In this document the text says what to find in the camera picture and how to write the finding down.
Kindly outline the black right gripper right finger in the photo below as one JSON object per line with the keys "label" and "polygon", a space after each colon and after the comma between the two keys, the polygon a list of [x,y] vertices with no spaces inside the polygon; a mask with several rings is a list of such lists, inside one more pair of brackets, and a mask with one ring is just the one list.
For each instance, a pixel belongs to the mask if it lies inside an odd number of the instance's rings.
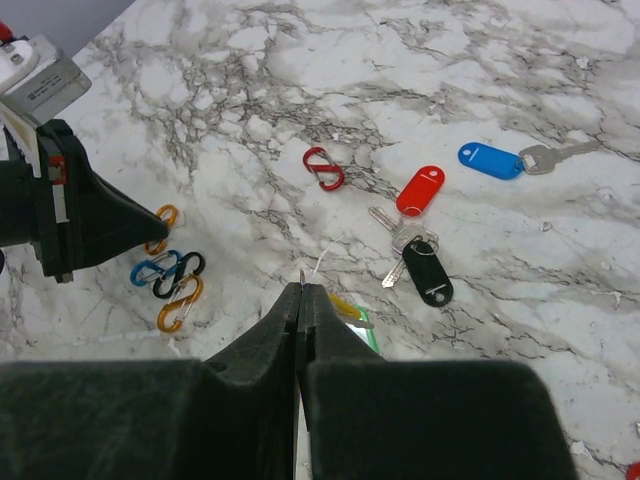
{"label": "black right gripper right finger", "polygon": [[549,391],[501,360],[387,361],[302,289],[303,400],[317,479],[573,479]]}

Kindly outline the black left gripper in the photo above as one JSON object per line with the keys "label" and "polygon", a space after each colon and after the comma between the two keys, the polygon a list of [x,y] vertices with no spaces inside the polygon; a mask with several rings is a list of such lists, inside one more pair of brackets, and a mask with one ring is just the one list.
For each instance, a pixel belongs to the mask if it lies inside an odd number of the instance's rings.
{"label": "black left gripper", "polygon": [[169,227],[95,173],[83,144],[59,119],[36,130],[41,177],[4,127],[1,246],[34,243],[43,274],[59,283],[134,247],[164,240]]}

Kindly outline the green key tag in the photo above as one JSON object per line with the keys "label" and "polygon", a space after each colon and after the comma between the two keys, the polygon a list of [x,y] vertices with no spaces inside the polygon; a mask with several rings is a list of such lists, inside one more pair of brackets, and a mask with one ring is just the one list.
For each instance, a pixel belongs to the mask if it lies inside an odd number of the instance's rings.
{"label": "green key tag", "polygon": [[[366,312],[366,310],[362,307],[356,306],[355,309],[359,312],[360,317],[359,317],[359,322],[364,324],[372,324],[368,313]],[[354,318],[350,318],[349,322],[348,322],[348,326],[349,328],[356,334],[358,335],[374,352],[379,353],[380,349],[378,346],[378,342],[376,340],[376,336],[375,336],[375,332],[373,330],[373,328],[364,328],[362,326],[356,326],[354,324],[355,319]]]}

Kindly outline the blue S carabiner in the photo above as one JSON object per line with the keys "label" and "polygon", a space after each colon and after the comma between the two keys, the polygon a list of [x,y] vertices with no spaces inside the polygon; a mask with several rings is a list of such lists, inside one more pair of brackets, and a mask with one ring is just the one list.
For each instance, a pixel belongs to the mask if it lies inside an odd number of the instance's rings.
{"label": "blue S carabiner", "polygon": [[137,263],[131,270],[129,280],[136,287],[144,287],[160,278],[174,275],[183,255],[177,250],[168,250],[153,259]]}

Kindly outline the yellow key tag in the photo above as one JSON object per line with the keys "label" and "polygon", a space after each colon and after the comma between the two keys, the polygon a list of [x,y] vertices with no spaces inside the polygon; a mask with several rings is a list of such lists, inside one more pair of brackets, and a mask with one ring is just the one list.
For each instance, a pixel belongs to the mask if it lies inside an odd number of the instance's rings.
{"label": "yellow key tag", "polygon": [[361,312],[355,306],[349,304],[333,293],[329,294],[329,299],[340,315],[354,320],[361,319]]}

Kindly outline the red key tag white label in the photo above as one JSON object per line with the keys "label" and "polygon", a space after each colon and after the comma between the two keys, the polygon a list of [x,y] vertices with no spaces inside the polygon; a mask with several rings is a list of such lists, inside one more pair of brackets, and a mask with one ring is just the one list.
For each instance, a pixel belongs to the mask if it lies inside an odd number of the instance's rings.
{"label": "red key tag white label", "polygon": [[626,480],[640,480],[640,462],[634,462],[629,466],[625,475]]}

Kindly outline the orange S carabiner lower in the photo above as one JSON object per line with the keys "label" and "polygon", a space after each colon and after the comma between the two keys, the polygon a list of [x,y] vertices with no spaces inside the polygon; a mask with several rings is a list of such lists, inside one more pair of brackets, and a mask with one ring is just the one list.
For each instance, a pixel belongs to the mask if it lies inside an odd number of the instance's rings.
{"label": "orange S carabiner lower", "polygon": [[176,333],[184,324],[193,304],[200,298],[203,286],[198,275],[189,274],[181,279],[169,302],[157,316],[157,328],[163,333]]}

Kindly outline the black S carabiner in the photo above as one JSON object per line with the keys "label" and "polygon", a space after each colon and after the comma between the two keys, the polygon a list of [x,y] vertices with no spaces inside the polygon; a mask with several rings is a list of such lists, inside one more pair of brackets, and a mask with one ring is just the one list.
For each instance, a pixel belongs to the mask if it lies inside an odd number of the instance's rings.
{"label": "black S carabiner", "polygon": [[199,252],[186,253],[177,262],[171,273],[161,275],[153,283],[153,295],[162,300],[169,299],[176,291],[179,283],[188,275],[199,276],[206,267],[206,259]]}

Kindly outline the silver key under black tag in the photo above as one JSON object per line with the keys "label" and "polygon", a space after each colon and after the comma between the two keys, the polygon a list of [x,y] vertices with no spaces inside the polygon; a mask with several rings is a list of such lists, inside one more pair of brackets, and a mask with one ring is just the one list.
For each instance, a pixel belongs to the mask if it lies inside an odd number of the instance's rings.
{"label": "silver key under black tag", "polygon": [[381,282],[383,288],[393,288],[405,270],[405,262],[399,258]]}

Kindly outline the black key tag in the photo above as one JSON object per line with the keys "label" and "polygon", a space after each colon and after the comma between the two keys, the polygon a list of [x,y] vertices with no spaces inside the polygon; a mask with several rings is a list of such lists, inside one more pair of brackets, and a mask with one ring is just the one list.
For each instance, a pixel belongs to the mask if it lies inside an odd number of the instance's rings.
{"label": "black key tag", "polygon": [[453,285],[430,243],[412,240],[403,249],[402,258],[425,304],[440,308],[452,300]]}

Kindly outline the silver key on solid red tag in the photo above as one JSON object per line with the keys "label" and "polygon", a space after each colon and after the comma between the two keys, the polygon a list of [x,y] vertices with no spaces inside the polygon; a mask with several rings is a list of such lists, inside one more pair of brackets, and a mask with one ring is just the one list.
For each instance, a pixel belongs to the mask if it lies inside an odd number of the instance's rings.
{"label": "silver key on solid red tag", "polygon": [[430,243],[438,249],[438,236],[420,224],[394,222],[393,219],[380,207],[369,207],[369,214],[384,226],[391,234],[391,248],[397,254],[401,254],[404,248],[414,239]]}

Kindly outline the solid red key tag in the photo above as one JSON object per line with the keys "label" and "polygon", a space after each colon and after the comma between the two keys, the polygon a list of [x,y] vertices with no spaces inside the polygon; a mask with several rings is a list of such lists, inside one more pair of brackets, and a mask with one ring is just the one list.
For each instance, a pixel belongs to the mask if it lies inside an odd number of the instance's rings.
{"label": "solid red key tag", "polygon": [[443,186],[444,171],[435,165],[421,167],[409,180],[396,199],[396,208],[402,215],[422,215]]}

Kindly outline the red S carabiner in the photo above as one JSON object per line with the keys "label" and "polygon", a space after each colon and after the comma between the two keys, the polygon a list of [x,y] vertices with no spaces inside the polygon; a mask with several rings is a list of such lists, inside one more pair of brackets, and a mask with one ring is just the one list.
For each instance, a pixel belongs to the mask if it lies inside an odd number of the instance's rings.
{"label": "red S carabiner", "polygon": [[[322,158],[324,163],[313,163],[313,157]],[[322,190],[332,192],[343,186],[345,175],[342,167],[333,161],[323,147],[314,146],[308,149],[303,154],[302,163],[305,169],[316,177]],[[334,175],[335,180],[327,183],[323,180],[323,175]]]}

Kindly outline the blue key tag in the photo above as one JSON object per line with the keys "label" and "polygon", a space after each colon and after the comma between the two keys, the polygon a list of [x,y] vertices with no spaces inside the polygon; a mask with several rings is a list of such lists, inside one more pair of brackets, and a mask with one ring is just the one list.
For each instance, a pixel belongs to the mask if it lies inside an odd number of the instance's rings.
{"label": "blue key tag", "polygon": [[478,142],[462,145],[457,157],[462,165],[500,180],[515,179],[524,172],[518,155]]}

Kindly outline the silver key on blue tag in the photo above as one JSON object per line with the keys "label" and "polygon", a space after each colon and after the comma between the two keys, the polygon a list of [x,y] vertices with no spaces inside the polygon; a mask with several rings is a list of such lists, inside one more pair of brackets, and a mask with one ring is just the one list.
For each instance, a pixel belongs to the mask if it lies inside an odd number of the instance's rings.
{"label": "silver key on blue tag", "polygon": [[533,145],[519,152],[524,170],[529,175],[551,173],[556,165],[572,156],[597,151],[601,147],[598,140],[582,142],[562,148],[550,148],[544,145]]}

